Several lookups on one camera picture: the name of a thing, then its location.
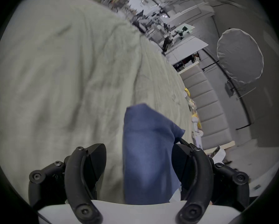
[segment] white table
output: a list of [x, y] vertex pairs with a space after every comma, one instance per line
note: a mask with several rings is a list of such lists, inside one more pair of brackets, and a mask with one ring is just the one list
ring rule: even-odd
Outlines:
[[173, 47], [167, 50], [165, 56], [173, 65], [206, 46], [208, 46], [207, 43], [190, 35], [182, 39], [179, 43], [175, 43]]

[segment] white reflector umbrella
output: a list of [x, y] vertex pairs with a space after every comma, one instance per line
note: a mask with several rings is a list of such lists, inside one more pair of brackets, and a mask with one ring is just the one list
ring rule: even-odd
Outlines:
[[221, 35], [217, 57], [226, 73], [238, 83], [248, 84], [262, 75], [262, 52], [256, 41], [240, 29], [231, 28]]

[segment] wrinkled fabric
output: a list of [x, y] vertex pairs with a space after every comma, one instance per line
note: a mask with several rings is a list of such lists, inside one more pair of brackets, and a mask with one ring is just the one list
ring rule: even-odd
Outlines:
[[0, 40], [0, 165], [28, 200], [29, 173], [104, 143], [99, 200], [124, 203], [126, 108], [146, 103], [185, 129], [181, 77], [128, 21], [90, 0], [25, 0]]
[[123, 133], [126, 204], [169, 202], [180, 187], [172, 166], [172, 148], [184, 132], [146, 104], [127, 108]]

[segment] bed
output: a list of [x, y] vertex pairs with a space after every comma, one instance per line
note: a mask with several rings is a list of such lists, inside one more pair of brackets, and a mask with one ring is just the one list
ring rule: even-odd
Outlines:
[[28, 201], [29, 173], [104, 143], [98, 199], [124, 203], [124, 114], [146, 103], [186, 132], [184, 84], [128, 21], [90, 0], [25, 0], [0, 41], [0, 165]]

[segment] blue towel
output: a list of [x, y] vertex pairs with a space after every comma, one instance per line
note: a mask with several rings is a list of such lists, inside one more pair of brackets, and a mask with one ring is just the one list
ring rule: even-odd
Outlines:
[[127, 108], [123, 133], [126, 204], [169, 202], [180, 187], [171, 163], [172, 148], [184, 132], [146, 104]]

